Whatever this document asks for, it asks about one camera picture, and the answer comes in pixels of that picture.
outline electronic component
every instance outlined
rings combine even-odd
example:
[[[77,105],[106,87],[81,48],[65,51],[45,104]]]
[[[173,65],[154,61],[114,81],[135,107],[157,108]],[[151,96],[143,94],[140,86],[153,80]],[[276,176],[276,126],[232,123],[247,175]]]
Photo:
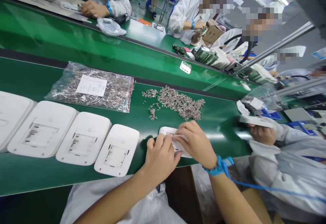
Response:
[[[66,105],[39,102],[11,139],[8,151],[37,158],[54,156],[77,114]]]
[[[95,161],[94,169],[102,174],[125,176],[139,140],[139,131],[115,124]]]
[[[160,128],[159,133],[164,134],[164,136],[171,135],[173,137],[176,134],[176,131],[177,131],[177,129],[175,129],[175,128],[164,126],[164,127]],[[182,137],[186,141],[188,140],[184,135],[178,135],[178,136]],[[178,141],[172,140],[172,146],[174,147],[174,152],[178,152],[178,151],[183,152],[181,157],[192,158],[192,156],[187,153],[187,151],[184,149],[184,147]]]
[[[266,121],[266,119],[260,118],[260,117],[241,115],[239,121],[241,123],[245,123],[245,124],[254,124],[254,125],[260,125],[260,126],[264,126],[264,127],[273,128],[272,123],[270,123],[270,122]]]
[[[56,159],[74,165],[93,164],[111,126],[108,118],[80,112],[59,147]]]
[[[0,153],[7,152],[8,143],[36,104],[26,97],[0,91]]]

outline brown cardboard box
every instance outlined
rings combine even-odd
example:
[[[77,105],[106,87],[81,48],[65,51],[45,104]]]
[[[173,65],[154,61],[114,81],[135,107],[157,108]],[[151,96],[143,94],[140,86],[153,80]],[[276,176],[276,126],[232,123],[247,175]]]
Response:
[[[224,33],[224,31],[218,27],[218,23],[213,19],[209,19],[206,26],[208,27],[208,30],[203,37],[203,40],[213,44]]]

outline paper label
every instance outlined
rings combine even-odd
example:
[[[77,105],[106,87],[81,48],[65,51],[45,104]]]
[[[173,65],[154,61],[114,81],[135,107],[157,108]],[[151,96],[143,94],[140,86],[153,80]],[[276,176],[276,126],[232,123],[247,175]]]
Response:
[[[93,78],[83,74],[76,92],[102,97],[104,96],[107,82],[107,80]]]
[[[254,98],[252,100],[252,102],[250,103],[251,106],[253,106],[255,109],[259,110],[259,109],[262,109],[262,105],[263,105],[263,101],[257,99],[257,98]]]

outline clear plastic bag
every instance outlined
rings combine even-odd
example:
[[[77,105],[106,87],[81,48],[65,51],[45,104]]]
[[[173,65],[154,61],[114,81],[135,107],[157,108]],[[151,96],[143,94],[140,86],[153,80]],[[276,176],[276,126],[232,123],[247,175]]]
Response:
[[[109,36],[119,36],[127,33],[127,31],[122,29],[120,25],[111,18],[98,18],[96,26],[99,27],[104,34]]]
[[[107,80],[104,95],[96,96],[77,92],[83,75]],[[126,75],[88,68],[79,63],[69,62],[62,77],[44,97],[46,100],[65,102],[89,107],[129,113],[134,78]]]
[[[255,116],[262,114],[261,109],[254,108],[251,104],[254,98],[261,100],[264,105],[262,108],[267,109],[270,113],[281,111],[284,103],[281,100],[278,92],[270,83],[265,83],[253,89],[247,94],[241,102],[249,109]]]

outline metal frame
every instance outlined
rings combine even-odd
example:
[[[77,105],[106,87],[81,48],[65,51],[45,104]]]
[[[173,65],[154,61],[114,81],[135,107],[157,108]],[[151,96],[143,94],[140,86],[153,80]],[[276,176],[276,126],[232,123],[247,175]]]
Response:
[[[235,71],[235,73],[232,74],[232,76],[238,75],[239,73],[244,71],[246,68],[254,65],[255,63],[257,63],[257,62],[263,60],[264,58],[266,58],[267,56],[273,54],[275,52],[275,50],[282,48],[283,46],[285,46],[288,43],[294,41],[295,39],[299,38],[300,36],[303,36],[303,35],[309,33],[310,31],[314,30],[315,28],[316,27],[311,22],[306,23],[305,25],[303,25],[302,27],[300,27],[299,29],[294,31],[292,34],[285,37],[282,41],[277,42],[276,44],[271,46],[269,49],[265,50],[261,54],[257,55],[254,59],[250,60],[243,67],[241,67],[240,69]]]

